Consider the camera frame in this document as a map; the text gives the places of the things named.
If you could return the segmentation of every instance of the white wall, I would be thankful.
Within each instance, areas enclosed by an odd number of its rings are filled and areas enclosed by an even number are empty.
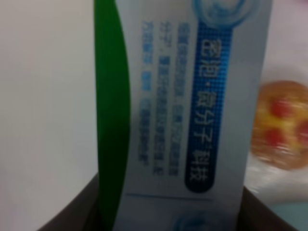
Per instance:
[[[97,171],[91,0],[0,0],[0,230],[34,231]]]

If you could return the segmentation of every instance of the white background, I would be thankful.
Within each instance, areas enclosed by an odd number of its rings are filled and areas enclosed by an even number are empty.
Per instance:
[[[0,0],[0,230],[34,231],[97,171],[91,0]],[[308,63],[308,3],[275,0],[266,68]]]

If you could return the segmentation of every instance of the toothpaste box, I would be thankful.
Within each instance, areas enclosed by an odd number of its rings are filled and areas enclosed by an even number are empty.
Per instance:
[[[96,0],[106,231],[232,231],[270,0]]]

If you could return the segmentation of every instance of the blue label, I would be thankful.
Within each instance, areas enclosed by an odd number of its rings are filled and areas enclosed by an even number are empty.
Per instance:
[[[214,184],[232,29],[199,22],[185,184],[204,193]]]

